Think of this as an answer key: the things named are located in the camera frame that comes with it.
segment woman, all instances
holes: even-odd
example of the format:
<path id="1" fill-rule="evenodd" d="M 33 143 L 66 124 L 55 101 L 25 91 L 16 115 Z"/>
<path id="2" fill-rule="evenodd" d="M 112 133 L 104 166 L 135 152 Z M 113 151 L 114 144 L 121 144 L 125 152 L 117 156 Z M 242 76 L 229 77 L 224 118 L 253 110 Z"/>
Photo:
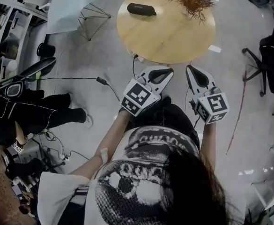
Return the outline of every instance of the woman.
<path id="1" fill-rule="evenodd" d="M 228 224 L 215 134 L 215 123 L 205 126 L 199 152 L 190 120 L 169 97 L 134 119 L 120 111 L 88 162 L 69 175 L 42 173 L 41 224 Z"/>
<path id="2" fill-rule="evenodd" d="M 28 134 L 39 134 L 69 122 L 92 125 L 87 110 L 69 108 L 70 94 L 43 97 L 42 90 L 25 90 L 17 98 L 0 96 L 0 145 L 10 146 L 17 141 L 22 147 Z"/>

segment round wooden table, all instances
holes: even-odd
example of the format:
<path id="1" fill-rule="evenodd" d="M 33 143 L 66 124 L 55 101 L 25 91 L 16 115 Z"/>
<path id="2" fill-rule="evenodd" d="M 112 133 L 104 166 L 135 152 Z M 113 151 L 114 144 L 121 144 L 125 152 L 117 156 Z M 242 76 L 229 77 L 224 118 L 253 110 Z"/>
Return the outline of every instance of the round wooden table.
<path id="1" fill-rule="evenodd" d="M 130 14 L 127 5 L 139 3 L 155 8 L 156 16 Z M 167 0 L 125 0 L 117 16 L 117 29 L 133 53 L 153 62 L 184 63 L 201 56 L 215 38 L 215 20 L 209 9 L 199 23 L 183 14 L 183 8 Z"/>

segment long dark hair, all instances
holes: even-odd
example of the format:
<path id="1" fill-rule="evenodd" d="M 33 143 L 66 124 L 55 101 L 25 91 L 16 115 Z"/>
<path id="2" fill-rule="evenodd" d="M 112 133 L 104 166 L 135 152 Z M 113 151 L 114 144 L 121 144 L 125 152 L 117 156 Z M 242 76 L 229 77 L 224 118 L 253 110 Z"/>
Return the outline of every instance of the long dark hair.
<path id="1" fill-rule="evenodd" d="M 163 204 L 165 224 L 217 224 L 231 221 L 225 192 L 201 154 L 170 148 L 165 164 Z"/>

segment gray floor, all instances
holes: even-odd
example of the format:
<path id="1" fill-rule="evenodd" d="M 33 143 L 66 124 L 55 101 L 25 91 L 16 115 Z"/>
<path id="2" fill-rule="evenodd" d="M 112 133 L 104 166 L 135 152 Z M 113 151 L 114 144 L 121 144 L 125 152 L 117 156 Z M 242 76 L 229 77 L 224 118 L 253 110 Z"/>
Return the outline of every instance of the gray floor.
<path id="1" fill-rule="evenodd" d="M 50 43 L 56 46 L 57 65 L 47 76 L 62 77 L 97 77 L 108 80 L 119 95 L 132 78 L 132 57 L 127 53 L 116 28 L 117 12 L 124 0 L 96 0 L 95 4 L 113 15 L 89 42 L 78 32 L 51 35 Z M 273 11 L 270 7 L 257 8 L 248 0 L 219 0 L 212 8 L 216 22 L 214 46 L 221 52 L 207 51 L 192 65 L 211 73 L 217 85 L 226 93 L 230 112 L 224 121 L 217 123 L 216 175 L 230 194 L 252 207 L 259 204 L 258 197 L 251 187 L 252 182 L 264 179 L 274 181 L 274 156 L 265 146 L 274 143 L 274 94 L 259 96 L 261 78 L 247 83 L 244 106 L 235 132 L 234 140 L 226 154 L 237 121 L 242 99 L 242 76 L 245 64 L 253 62 L 241 53 L 243 47 L 259 54 L 259 41 L 270 35 L 274 26 Z M 89 30 L 95 24 L 85 24 Z M 136 62 L 135 71 L 141 71 L 150 65 Z M 186 64 L 171 67 L 175 74 L 165 92 L 195 122 L 195 116 L 187 98 L 188 90 L 185 76 Z M 60 137 L 65 152 L 75 150 L 87 157 L 95 152 L 101 139 L 118 114 L 119 103 L 109 87 L 94 80 L 46 80 L 41 88 L 47 95 L 72 92 L 77 103 L 85 106 L 93 117 L 94 125 L 86 129 L 82 124 L 66 124 L 52 131 Z M 202 134 L 203 122 L 200 120 L 196 130 Z M 61 149 L 58 142 L 48 142 L 42 138 L 42 144 Z M 77 154 L 72 154 L 70 161 L 62 167 L 68 173 L 85 162 Z"/>

